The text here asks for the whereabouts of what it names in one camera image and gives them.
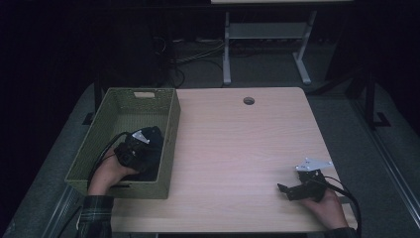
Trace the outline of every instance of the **black cable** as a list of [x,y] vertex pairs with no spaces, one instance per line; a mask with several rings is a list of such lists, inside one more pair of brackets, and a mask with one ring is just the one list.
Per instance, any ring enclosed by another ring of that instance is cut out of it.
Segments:
[[214,40],[214,41],[211,41],[211,42],[200,42],[198,40],[195,40],[194,43],[201,44],[201,45],[204,45],[204,46],[214,47],[214,46],[220,45],[220,43],[223,43],[223,40]]
[[209,60],[209,59],[194,59],[194,60],[192,60],[192,61],[190,61],[190,62],[198,62],[198,61],[205,61],[205,62],[210,62],[210,63],[213,63],[214,65],[216,65],[217,67],[219,67],[220,68],[220,70],[222,70],[223,71],[223,68],[218,64],[218,63],[216,63],[216,62],[214,62],[214,61],[211,61],[211,60]]
[[62,226],[61,230],[59,231],[57,238],[61,237],[62,233],[64,232],[67,225],[70,223],[70,221],[74,218],[74,216],[77,214],[77,212],[80,210],[81,206],[77,207],[77,209],[74,210],[74,212],[71,214],[70,218],[67,219],[67,221]]
[[103,157],[105,156],[105,154],[109,151],[109,149],[112,147],[112,145],[114,145],[114,143],[123,135],[129,136],[131,135],[131,133],[129,132],[122,132],[118,135],[116,135],[106,146],[105,149],[101,152],[101,154],[99,155],[99,157],[96,159],[95,164],[92,167],[92,170],[90,170],[90,174],[89,177],[87,179],[87,188],[89,189],[90,183],[92,181],[93,175],[95,174],[96,170],[99,168],[99,166],[102,164],[102,162],[105,160],[103,159]]
[[342,184],[338,179],[332,178],[332,177],[324,177],[324,178],[325,179],[332,179],[332,180],[336,181],[337,183],[339,183],[344,188],[345,191],[350,192],[350,190],[344,184]]
[[220,56],[222,54],[223,54],[223,45],[220,45],[216,49],[212,49],[212,50],[206,51],[204,53],[200,53],[200,54],[195,55],[195,56],[186,57],[184,59],[176,59],[176,60],[173,61],[173,65],[177,65],[177,64],[180,64],[180,63],[187,63],[187,62],[195,61],[195,60],[202,59],[202,58],[217,57],[217,56]]
[[169,80],[173,88],[179,88],[185,82],[185,73],[181,71],[179,68],[174,68],[174,70],[175,70],[176,76],[178,76],[179,73],[181,74],[181,82],[178,85],[176,85],[175,80],[173,79],[171,75],[169,75]]
[[249,57],[260,55],[262,53],[263,53],[262,46],[260,46],[260,50],[258,50],[256,46],[253,46],[253,44],[236,43],[232,45],[231,56],[232,58],[249,58]]
[[342,76],[338,77],[338,78],[333,78],[330,82],[326,83],[325,85],[312,90],[312,91],[307,91],[305,92],[305,94],[307,96],[309,95],[321,95],[331,89],[333,89],[334,87],[338,86],[339,84],[353,79],[355,76],[360,75],[361,73],[364,72],[364,69],[361,66],[357,66],[356,68],[350,70],[349,72],[343,74]]
[[356,229],[356,232],[358,233],[359,237],[362,237],[362,215],[361,215],[361,208],[359,206],[358,200],[349,192],[349,191],[345,191],[342,190],[328,182],[322,182],[322,181],[318,181],[316,179],[310,179],[311,181],[320,183],[324,186],[326,186],[327,188],[330,188],[331,190],[334,190],[338,193],[340,193],[341,195],[346,196],[349,200],[352,201],[353,205],[356,208],[356,220],[358,221],[358,228]]

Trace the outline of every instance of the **wooden table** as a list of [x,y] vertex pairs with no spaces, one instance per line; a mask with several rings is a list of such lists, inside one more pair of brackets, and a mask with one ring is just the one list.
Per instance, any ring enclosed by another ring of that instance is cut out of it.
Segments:
[[354,0],[211,0],[214,4],[228,3],[328,3],[328,2],[352,2]]
[[[331,161],[300,88],[178,89],[181,115],[169,199],[116,199],[116,232],[323,230],[277,183],[298,185],[295,166]],[[252,97],[254,105],[246,105]],[[334,168],[323,174],[338,178]],[[355,217],[344,205],[351,226]]]

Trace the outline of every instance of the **dark background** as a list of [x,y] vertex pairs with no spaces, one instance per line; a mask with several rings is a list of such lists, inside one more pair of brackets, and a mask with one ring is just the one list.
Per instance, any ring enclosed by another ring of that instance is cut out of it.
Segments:
[[[155,6],[162,2],[124,1],[118,5]],[[172,6],[191,2],[209,1],[171,1]],[[398,110],[420,134],[419,4],[407,0],[356,3],[346,18],[327,79],[334,80],[362,65],[390,93]],[[0,0],[1,234],[89,84],[104,78],[107,87],[120,85],[121,80],[115,78],[129,78],[124,85],[159,86],[166,81],[171,50],[157,57],[154,48],[159,46],[150,36],[188,41],[197,36],[223,36],[223,28],[218,27],[224,23],[223,11],[180,11],[170,23],[162,20],[167,13],[153,9],[141,13],[133,10],[129,15],[112,9],[108,10],[112,14],[105,15],[89,11],[103,6],[107,4],[101,1]],[[130,24],[128,19],[141,24]],[[317,19],[311,41],[336,41],[338,36],[327,31],[336,24]],[[138,53],[142,58],[128,51],[138,41],[146,48]],[[136,60],[140,62],[137,65],[144,66],[140,71],[130,65]],[[139,73],[147,75],[145,81],[133,84],[130,75]]]

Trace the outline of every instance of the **human hand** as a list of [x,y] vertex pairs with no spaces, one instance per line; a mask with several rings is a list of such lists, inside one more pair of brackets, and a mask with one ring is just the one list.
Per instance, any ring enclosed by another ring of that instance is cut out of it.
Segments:
[[340,199],[331,189],[325,190],[324,197],[319,202],[310,198],[302,199],[300,202],[311,210],[328,229],[349,227]]
[[139,173],[131,168],[122,166],[118,162],[113,148],[108,150],[104,158],[106,159],[93,175],[87,191],[88,195],[105,195],[108,189],[118,183],[123,177]]

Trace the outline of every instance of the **gray carpet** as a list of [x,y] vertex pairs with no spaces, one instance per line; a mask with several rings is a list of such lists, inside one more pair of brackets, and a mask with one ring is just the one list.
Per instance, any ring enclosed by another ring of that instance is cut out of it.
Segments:
[[[314,80],[303,86],[292,61],[292,49],[275,54],[266,53],[247,58],[232,58],[230,87],[299,86],[305,91],[322,85],[333,46],[329,51],[313,46],[305,56],[308,71]],[[180,56],[194,52],[179,50]],[[207,58],[221,63],[221,57]],[[223,82],[219,66],[208,61],[180,65],[185,74],[181,88],[220,87]],[[308,97],[327,148],[341,181],[359,200],[363,215],[363,237],[420,237],[420,230],[410,215],[394,182],[384,166],[381,153],[355,105],[344,97],[346,84],[322,96]],[[386,92],[377,90],[376,108],[382,111],[392,127],[375,132],[389,150],[415,194],[419,194],[420,140],[395,109]],[[4,237],[49,237],[57,235],[70,213],[80,204],[73,196],[66,206],[57,207],[61,196],[68,192],[64,177],[88,127],[83,126],[87,113],[93,111],[93,87],[82,95],[61,134],[56,140],[42,169],[22,202]],[[73,219],[62,237],[73,237]],[[145,234],[115,234],[115,237],[154,237]]]

